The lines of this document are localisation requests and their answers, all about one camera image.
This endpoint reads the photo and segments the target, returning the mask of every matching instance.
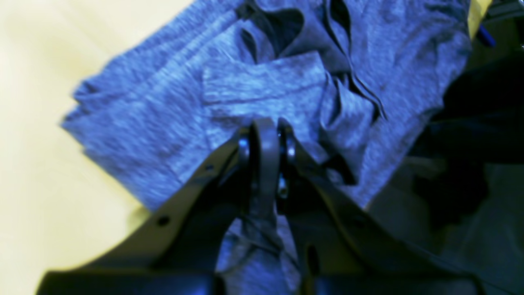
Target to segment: black metal bracket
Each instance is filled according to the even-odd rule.
[[[124,242],[79,269],[47,273],[38,294],[226,294],[214,273],[223,236],[243,215],[275,226],[275,203],[297,247],[300,294],[482,293],[473,277],[391,238],[331,184],[286,120],[257,119]]]

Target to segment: yellow wall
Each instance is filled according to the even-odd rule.
[[[0,295],[33,293],[45,270],[93,259],[147,217],[58,123],[82,78],[189,3],[0,0]]]

